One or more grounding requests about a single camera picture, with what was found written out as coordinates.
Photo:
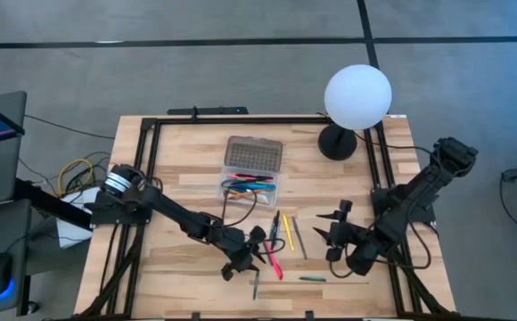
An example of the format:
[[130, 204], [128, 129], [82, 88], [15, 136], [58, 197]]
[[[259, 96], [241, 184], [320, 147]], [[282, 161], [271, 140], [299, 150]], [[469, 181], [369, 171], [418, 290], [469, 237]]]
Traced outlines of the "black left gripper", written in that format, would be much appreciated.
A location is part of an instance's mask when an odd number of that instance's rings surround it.
[[266, 240], [266, 232], [260, 226], [255, 226], [250, 231], [250, 237], [245, 240], [244, 232], [235, 227], [228, 227], [222, 232], [219, 249], [227, 256], [229, 262], [221, 269], [221, 275], [225, 281], [230, 281], [234, 273], [243, 271], [259, 272], [259, 268], [253, 264], [256, 258], [266, 264], [259, 252], [259, 245]]

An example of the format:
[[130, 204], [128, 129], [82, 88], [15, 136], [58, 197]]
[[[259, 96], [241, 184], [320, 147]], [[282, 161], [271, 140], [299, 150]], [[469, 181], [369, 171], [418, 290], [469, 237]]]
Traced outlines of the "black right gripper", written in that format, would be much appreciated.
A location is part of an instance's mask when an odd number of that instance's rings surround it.
[[326, 252], [326, 260], [337, 262], [349, 244], [358, 245], [362, 241], [364, 227], [351, 224], [347, 221], [352, 209], [352, 201], [341, 200], [339, 207], [331, 214], [319, 214], [319, 218], [331, 220], [330, 228], [324, 231], [314, 227], [314, 230], [324, 239], [329, 249]]

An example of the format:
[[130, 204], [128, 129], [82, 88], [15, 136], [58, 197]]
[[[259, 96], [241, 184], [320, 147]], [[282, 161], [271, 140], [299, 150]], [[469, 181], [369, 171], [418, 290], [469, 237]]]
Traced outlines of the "fat pink highlighter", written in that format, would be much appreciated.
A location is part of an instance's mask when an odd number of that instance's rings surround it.
[[268, 256], [269, 262], [271, 263], [271, 265], [275, 271], [276, 277], [279, 280], [283, 280], [283, 271], [282, 271], [280, 265], [278, 264], [277, 260], [275, 259], [274, 252], [272, 251], [269, 242], [264, 242], [264, 248], [265, 248], [265, 253]]

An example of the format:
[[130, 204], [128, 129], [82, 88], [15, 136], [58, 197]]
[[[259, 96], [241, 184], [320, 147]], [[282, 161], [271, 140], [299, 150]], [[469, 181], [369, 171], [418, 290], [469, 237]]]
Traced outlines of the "grey pen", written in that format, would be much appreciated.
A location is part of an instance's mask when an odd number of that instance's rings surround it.
[[304, 242], [302, 240], [302, 236], [300, 234], [300, 228], [299, 228], [297, 219], [295, 217], [291, 217], [291, 221], [292, 221], [292, 224], [293, 224], [293, 227], [294, 227], [295, 234], [296, 234], [296, 236], [298, 238], [298, 241], [299, 241], [299, 245], [300, 245], [300, 249], [301, 249], [301, 252], [302, 252], [303, 259], [307, 260], [308, 259], [308, 255], [307, 255], [307, 251], [306, 251]]

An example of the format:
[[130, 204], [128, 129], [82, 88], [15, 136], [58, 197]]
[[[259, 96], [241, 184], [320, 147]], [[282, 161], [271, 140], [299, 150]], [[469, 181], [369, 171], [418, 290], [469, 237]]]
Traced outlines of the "yellow highlighter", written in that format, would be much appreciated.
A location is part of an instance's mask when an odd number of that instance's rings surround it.
[[291, 249], [291, 251], [295, 251], [295, 246], [294, 246], [294, 242], [292, 239], [291, 228], [290, 228], [290, 220], [288, 219], [288, 217], [285, 214], [283, 214], [283, 224], [284, 224], [284, 229], [286, 232], [287, 241], [290, 246], [290, 249]]

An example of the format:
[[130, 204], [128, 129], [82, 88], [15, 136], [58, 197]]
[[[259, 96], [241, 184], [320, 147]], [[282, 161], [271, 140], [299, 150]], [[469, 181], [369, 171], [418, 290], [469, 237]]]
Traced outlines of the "blue handled scissors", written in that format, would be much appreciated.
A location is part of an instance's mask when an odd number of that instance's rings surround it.
[[229, 193], [232, 193], [232, 192], [236, 192], [236, 193], [244, 193], [244, 192], [248, 192], [248, 191], [257, 191], [257, 190], [245, 190], [245, 191], [243, 191], [243, 190], [231, 190], [231, 189], [227, 189], [227, 188], [225, 188], [225, 186], [226, 186], [226, 185], [228, 185], [228, 183], [227, 183], [227, 182], [228, 182], [228, 181], [225, 181], [225, 182], [223, 182], [223, 183], [222, 183], [222, 185], [221, 185], [221, 187], [225, 190], [226, 198], [227, 198], [228, 194], [229, 194]]

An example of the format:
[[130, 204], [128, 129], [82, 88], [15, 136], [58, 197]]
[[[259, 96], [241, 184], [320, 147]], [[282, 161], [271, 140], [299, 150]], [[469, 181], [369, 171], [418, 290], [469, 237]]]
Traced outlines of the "clear supply box grey lid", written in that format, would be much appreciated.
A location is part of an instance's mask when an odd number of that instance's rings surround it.
[[[282, 167], [283, 144], [279, 141], [252, 136], [230, 136], [227, 141], [224, 166], [219, 175], [217, 197], [220, 200], [240, 204], [255, 204], [273, 208], [276, 205], [279, 174]], [[260, 195], [254, 199], [228, 200], [221, 187], [236, 173], [273, 177], [275, 190], [258, 190]]]

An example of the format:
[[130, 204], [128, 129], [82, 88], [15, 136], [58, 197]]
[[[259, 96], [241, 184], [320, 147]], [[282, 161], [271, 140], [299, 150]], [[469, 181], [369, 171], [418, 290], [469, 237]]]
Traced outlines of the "white box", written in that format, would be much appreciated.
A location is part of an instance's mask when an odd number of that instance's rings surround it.
[[[94, 202], [96, 195], [99, 191], [99, 187], [92, 187], [84, 190], [83, 192], [70, 193], [64, 196], [62, 200], [80, 210], [83, 210], [89, 216], [91, 216], [92, 211], [87, 209], [85, 207], [85, 204]], [[74, 226], [59, 218], [56, 219], [56, 225], [59, 237], [59, 245], [63, 249], [67, 249], [78, 243], [89, 240], [93, 235], [91, 231], [78, 226]]]

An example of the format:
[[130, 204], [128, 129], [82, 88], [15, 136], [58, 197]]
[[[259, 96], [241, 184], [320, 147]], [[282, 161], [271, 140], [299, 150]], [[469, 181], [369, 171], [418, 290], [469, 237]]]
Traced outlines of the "white globe table lamp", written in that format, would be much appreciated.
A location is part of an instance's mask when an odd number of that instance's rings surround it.
[[378, 124], [388, 113], [392, 86], [380, 70], [355, 64], [335, 73], [324, 90], [324, 108], [332, 121], [318, 137], [318, 147], [333, 161], [348, 159], [357, 149], [358, 130]]

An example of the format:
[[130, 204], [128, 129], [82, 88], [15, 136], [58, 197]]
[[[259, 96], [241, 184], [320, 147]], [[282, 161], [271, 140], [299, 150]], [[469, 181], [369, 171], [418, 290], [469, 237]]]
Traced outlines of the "black power strip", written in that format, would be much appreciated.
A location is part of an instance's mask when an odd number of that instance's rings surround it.
[[191, 108], [185, 109], [169, 109], [167, 111], [168, 115], [237, 115], [243, 114], [247, 115], [249, 113], [248, 109], [244, 106], [218, 106], [218, 107], [206, 107], [199, 108], [197, 106], [193, 106]]

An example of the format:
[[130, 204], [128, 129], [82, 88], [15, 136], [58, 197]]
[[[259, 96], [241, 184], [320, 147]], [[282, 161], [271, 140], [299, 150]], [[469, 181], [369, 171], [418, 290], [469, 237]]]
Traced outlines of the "black support bar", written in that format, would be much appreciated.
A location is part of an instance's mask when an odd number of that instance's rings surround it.
[[91, 231], [91, 215], [84, 210], [64, 202], [42, 189], [33, 186], [21, 179], [15, 180], [13, 199], [28, 199], [38, 210], [43, 210], [50, 215], [61, 219], [73, 226]]

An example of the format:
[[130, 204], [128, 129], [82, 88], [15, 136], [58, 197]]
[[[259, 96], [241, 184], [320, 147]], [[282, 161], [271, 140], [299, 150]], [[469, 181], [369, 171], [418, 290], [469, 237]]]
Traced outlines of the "grey side desk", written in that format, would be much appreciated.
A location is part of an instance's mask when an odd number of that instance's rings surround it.
[[30, 202], [0, 204], [0, 253], [6, 252], [12, 256], [11, 280], [0, 293], [0, 311], [15, 309], [23, 300], [30, 220]]

